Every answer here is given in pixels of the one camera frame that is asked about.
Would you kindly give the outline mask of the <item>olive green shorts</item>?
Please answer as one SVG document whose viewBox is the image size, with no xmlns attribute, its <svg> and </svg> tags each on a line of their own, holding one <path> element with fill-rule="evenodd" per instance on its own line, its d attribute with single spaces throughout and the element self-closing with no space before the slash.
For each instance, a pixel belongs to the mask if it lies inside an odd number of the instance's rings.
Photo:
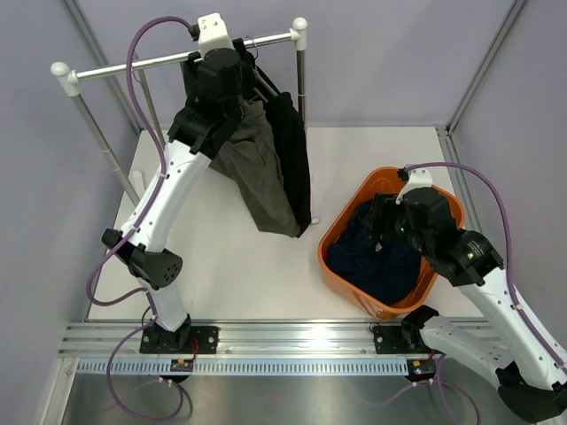
<svg viewBox="0 0 567 425">
<path fill-rule="evenodd" d="M 260 232 L 296 237 L 300 227 L 284 191 L 264 104 L 260 100 L 246 101 L 244 112 L 237 131 L 223 144 L 210 167 L 237 185 Z"/>
</svg>

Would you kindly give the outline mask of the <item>navy blue shorts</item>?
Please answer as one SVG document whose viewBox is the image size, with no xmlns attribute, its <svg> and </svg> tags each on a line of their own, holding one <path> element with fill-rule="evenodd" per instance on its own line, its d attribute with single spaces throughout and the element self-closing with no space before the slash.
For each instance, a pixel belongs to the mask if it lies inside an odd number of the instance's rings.
<svg viewBox="0 0 567 425">
<path fill-rule="evenodd" d="M 421 256 L 402 241 L 379 242 L 367 235 L 368 200 L 355 210 L 346 229 L 327 252 L 325 264 L 337 276 L 372 296 L 393 305 L 415 288 Z"/>
</svg>

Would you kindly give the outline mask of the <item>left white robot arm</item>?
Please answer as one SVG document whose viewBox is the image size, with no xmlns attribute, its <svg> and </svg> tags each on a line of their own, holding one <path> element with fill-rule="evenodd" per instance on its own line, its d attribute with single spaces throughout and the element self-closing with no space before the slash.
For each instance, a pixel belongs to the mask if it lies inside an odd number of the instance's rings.
<svg viewBox="0 0 567 425">
<path fill-rule="evenodd" d="M 152 332 L 170 352 L 190 342 L 190 316 L 175 284 L 183 260 L 166 247 L 168 234 L 190 189 L 237 131 L 245 116 L 244 93 L 251 67 L 241 58 L 217 12 L 198 18 L 191 30 L 202 58 L 196 88 L 175 115 L 168 141 L 159 147 L 159 168 L 135 210 L 103 242 L 150 299 Z"/>
</svg>

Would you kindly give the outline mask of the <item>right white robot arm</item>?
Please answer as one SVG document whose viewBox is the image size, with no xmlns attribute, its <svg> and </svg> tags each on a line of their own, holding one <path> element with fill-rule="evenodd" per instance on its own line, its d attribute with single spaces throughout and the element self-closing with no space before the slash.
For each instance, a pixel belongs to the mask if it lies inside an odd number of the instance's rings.
<svg viewBox="0 0 567 425">
<path fill-rule="evenodd" d="M 491 384 L 518 418 L 543 424 L 566 412 L 566 350 L 514 283 L 511 255 L 460 227 L 449 198 L 433 184 L 431 164 L 396 169 L 399 191 L 375 195 L 369 232 L 381 243 L 403 242 L 466 297 L 500 338 L 491 344 L 429 306 L 402 322 L 410 351 L 446 354 Z"/>
</svg>

